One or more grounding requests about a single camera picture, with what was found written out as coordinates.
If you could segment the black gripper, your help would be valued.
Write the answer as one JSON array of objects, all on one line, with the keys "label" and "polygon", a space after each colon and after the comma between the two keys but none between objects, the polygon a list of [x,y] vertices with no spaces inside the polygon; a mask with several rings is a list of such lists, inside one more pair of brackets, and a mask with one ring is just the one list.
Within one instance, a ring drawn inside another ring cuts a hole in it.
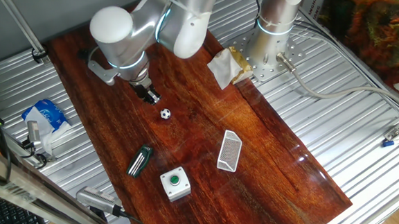
[{"label": "black gripper", "polygon": [[154,105],[161,100],[161,96],[152,86],[152,81],[149,77],[145,77],[140,80],[133,80],[130,84],[134,88],[137,96],[141,97],[146,103]]}]

